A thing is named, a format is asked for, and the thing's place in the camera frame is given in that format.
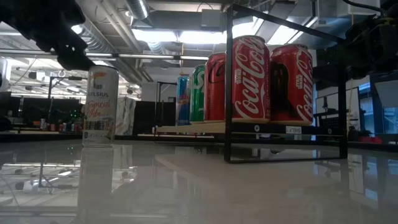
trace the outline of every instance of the celsius can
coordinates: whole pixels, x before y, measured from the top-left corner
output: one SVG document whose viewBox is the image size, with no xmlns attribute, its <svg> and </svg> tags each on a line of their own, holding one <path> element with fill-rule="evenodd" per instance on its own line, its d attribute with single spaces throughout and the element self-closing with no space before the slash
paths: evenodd
<svg viewBox="0 0 398 224">
<path fill-rule="evenodd" d="M 116 124 L 119 72 L 113 67 L 95 65 L 88 74 L 83 145 L 111 147 Z"/>
<path fill-rule="evenodd" d="M 305 45 L 285 45 L 271 54 L 271 121 L 312 124 L 312 56 Z"/>
<path fill-rule="evenodd" d="M 205 67 L 205 122 L 223 122 L 225 120 L 225 53 L 210 55 Z"/>
<path fill-rule="evenodd" d="M 205 107 L 205 65 L 198 65 L 191 76 L 190 122 L 203 123 Z"/>
<path fill-rule="evenodd" d="M 175 116 L 177 125 L 189 125 L 189 107 L 190 107 L 190 77 L 177 78 L 177 104 Z"/>
<path fill-rule="evenodd" d="M 266 123 L 271 118 L 269 50 L 263 38 L 237 37 L 232 49 L 232 120 Z"/>
</svg>

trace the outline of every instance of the shelf rack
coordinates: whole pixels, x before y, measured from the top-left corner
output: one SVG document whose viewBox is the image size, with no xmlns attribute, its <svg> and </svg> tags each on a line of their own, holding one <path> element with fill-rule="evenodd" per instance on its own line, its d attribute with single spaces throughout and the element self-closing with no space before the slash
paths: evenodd
<svg viewBox="0 0 398 224">
<path fill-rule="evenodd" d="M 286 126 L 278 124 L 262 124 L 262 123 L 235 123 L 232 121 L 232 50 L 233 50 L 233 35 L 232 26 L 234 16 L 255 16 L 265 21 L 273 22 L 282 26 L 304 32 L 306 34 L 314 35 L 322 39 L 330 40 L 338 44 L 344 40 L 333 35 L 311 29 L 300 24 L 289 22 L 275 16 L 271 16 L 244 6 L 232 4 L 226 11 L 226 71 L 225 71 L 225 122 L 224 123 L 205 123 L 190 126 L 165 126 L 155 128 L 156 133 L 223 133 L 224 134 L 224 160 L 229 163 L 257 163 L 257 162 L 283 162 L 283 161 L 317 161 L 326 159 L 346 159 L 348 156 L 347 136 L 346 136 L 346 74 L 345 72 L 338 73 L 338 129 L 322 128 L 314 126 Z M 242 159 L 231 160 L 232 143 L 238 142 L 233 139 L 233 134 L 299 134 L 299 135 L 321 135 L 334 136 L 339 138 L 339 156 L 334 157 L 313 157 L 313 158 L 291 158 L 291 159 Z M 309 145 L 316 145 L 319 142 L 309 141 Z"/>
</svg>

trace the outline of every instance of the red soda can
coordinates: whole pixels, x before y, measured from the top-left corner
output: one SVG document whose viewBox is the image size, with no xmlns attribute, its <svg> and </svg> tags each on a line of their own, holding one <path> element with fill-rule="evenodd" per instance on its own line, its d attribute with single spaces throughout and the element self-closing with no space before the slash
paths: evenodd
<svg viewBox="0 0 398 224">
<path fill-rule="evenodd" d="M 305 45 L 290 44 L 271 53 L 271 121 L 312 124 L 312 56 Z"/>
<path fill-rule="evenodd" d="M 232 120 L 266 123 L 271 118 L 269 50 L 263 38 L 237 37 L 232 49 Z"/>
<path fill-rule="evenodd" d="M 205 122 L 225 120 L 225 53 L 209 56 L 205 65 Z"/>
</svg>

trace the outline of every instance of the price label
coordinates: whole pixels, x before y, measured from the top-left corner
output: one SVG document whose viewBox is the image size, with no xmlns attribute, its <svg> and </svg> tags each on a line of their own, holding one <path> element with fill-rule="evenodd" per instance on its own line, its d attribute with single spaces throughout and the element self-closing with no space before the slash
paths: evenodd
<svg viewBox="0 0 398 224">
<path fill-rule="evenodd" d="M 301 127 L 286 126 L 286 134 L 301 134 Z"/>
</svg>

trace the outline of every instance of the green soda can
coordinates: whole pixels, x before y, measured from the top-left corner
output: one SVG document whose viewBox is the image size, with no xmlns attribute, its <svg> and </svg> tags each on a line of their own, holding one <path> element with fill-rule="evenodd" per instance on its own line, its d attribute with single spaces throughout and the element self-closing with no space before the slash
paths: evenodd
<svg viewBox="0 0 398 224">
<path fill-rule="evenodd" d="M 191 77 L 191 124 L 203 123 L 205 118 L 205 65 L 198 65 Z"/>
</svg>

